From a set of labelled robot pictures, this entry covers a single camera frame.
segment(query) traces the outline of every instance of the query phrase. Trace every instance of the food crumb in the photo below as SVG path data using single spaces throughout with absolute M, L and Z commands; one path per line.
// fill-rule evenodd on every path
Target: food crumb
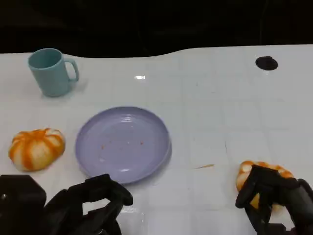
M 201 169 L 201 168 L 207 168 L 207 167 L 213 167 L 214 164 L 209 164 L 209 165 L 203 165 L 203 166 L 200 166 L 200 167 L 197 167 L 195 169 Z

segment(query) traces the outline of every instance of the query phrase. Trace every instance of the toy bread roll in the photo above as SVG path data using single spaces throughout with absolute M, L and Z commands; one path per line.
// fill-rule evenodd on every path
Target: toy bread roll
M 63 154 L 64 149 L 65 138 L 58 130 L 22 131 L 13 138 L 9 157 L 16 168 L 35 171 L 50 165 Z
M 238 173 L 237 180 L 236 180 L 236 187 L 238 191 L 241 190 L 246 179 L 248 178 L 252 170 L 252 165 L 259 165 L 259 166 L 267 167 L 270 169 L 278 170 L 279 174 L 284 178 L 293 177 L 293 174 L 291 174 L 290 171 L 284 169 L 280 165 L 270 165 L 265 162 L 244 161 L 243 163 L 240 164 L 239 173 Z M 256 209 L 259 208 L 259 200 L 260 200 L 260 195 L 256 194 L 253 200 L 251 201 L 251 205 Z M 278 208 L 279 208 L 279 205 L 273 205 L 274 210 L 277 210 Z

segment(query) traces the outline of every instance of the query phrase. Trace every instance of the tile grout line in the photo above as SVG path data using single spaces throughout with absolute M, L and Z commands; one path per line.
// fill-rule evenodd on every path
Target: tile grout line
M 181 69 L 182 64 L 181 61 L 179 61 L 179 69 Z M 188 126 L 188 122 L 186 120 L 186 100 L 185 100 L 185 92 L 184 92 L 184 79 L 186 79 L 186 77 L 181 77 L 180 78 L 180 90 L 181 90 L 181 116 L 182 116 L 182 130 L 183 133 L 185 133 L 184 135 L 184 140 L 183 142 L 185 143 L 185 147 L 186 147 L 186 155 L 187 155 L 187 163 L 188 163 L 188 168 L 186 169 L 186 173 L 188 174 L 187 177 L 187 189 L 188 189 L 188 198 L 189 198 L 189 207 L 188 207 L 188 211 L 189 211 L 189 215 L 190 215 L 190 231 L 189 234 L 193 234 L 193 231 L 196 231 L 197 229 L 197 224 L 195 221 L 195 212 L 193 210 L 194 208 L 194 204 L 195 204 L 195 199 L 194 199 L 194 190 L 193 190 L 193 174 L 192 174 L 192 170 L 190 169 L 190 167 L 192 166 L 191 164 L 191 150 L 190 150 L 190 130 L 189 130 L 189 126 Z
M 253 91 L 254 91 L 252 100 L 253 100 L 254 106 L 257 109 L 259 120 L 260 120 L 261 131 L 262 131 L 262 133 L 264 135 L 265 142 L 266 142 L 266 145 L 267 145 L 268 150 L 269 150 L 269 157 L 270 157 L 270 160 L 271 160 L 270 164 L 273 164 L 273 162 L 275 162 L 274 161 L 274 158 L 275 158 L 274 156 L 275 155 L 274 155 L 274 152 L 273 152 L 273 149 L 271 147 L 270 140 L 269 140 L 269 130 L 268 130 L 268 128 L 266 128 L 266 126 L 264 125 L 264 122 L 263 122 L 262 108 L 261 108 L 261 99 L 259 98 L 259 96 L 257 94 L 257 87 L 256 87 L 256 84 L 253 82 L 252 74 L 251 74 L 250 69 L 248 67 L 247 57 L 246 56 L 245 56 L 244 64 L 245 64 L 245 67 L 246 67 L 246 70 L 247 70 L 248 82 L 252 86 Z
M 218 75 L 215 69 L 215 66 L 212 69 L 212 82 L 214 84 L 214 86 L 216 87 L 216 93 L 218 95 L 218 105 L 219 105 L 219 111 L 220 111 L 220 117 L 221 117 L 221 133 L 222 133 L 222 137 L 224 140 L 224 150 L 226 153 L 226 157 L 227 157 L 227 161 L 228 161 L 228 165 L 232 163 L 232 157 L 231 157 L 231 153 L 230 151 L 227 149 L 227 144 L 229 143 L 228 141 L 228 134 L 227 134 L 227 126 L 226 126 L 226 120 L 225 120 L 225 113 L 224 113 L 224 100 L 221 97 L 221 89 L 218 83 Z
M 116 81 L 116 71 L 115 71 L 115 63 L 111 66 L 111 73 L 112 73 L 112 77 L 110 78 L 110 103 L 113 104 L 114 103 L 114 91 L 115 91 L 115 81 Z
M 148 75 L 148 64 L 145 63 L 144 66 L 144 76 Z M 145 95 L 145 99 L 143 102 L 144 108 L 145 109 L 150 109 L 149 107 L 149 97 L 148 97 L 148 86 L 146 84 L 146 81 L 144 80 L 143 82 L 145 82 L 144 85 L 144 95 Z M 149 214 L 151 213 L 151 209 L 150 209 L 150 202 L 149 202 L 149 191 L 148 190 L 144 190 L 143 193 L 143 211 L 141 212 L 142 214 L 142 228 L 140 228 L 139 234 L 140 235 L 148 235 L 148 223 L 149 223 Z

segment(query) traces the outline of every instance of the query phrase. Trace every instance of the mug handle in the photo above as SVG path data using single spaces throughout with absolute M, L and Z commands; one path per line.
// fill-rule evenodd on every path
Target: mug handle
M 70 81 L 78 82 L 78 80 L 79 80 L 79 71 L 78 71 L 78 67 L 77 67 L 76 61 L 73 60 L 72 58 L 64 58 L 64 61 L 71 63 L 73 65 L 73 68 L 74 68 L 75 73 L 76 73 L 76 78 L 70 79 Z

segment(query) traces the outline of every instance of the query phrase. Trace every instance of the black dot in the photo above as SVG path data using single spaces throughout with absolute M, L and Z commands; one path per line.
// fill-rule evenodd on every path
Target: black dot
M 275 70 L 278 67 L 278 63 L 271 56 L 262 56 L 256 59 L 255 64 L 262 70 Z

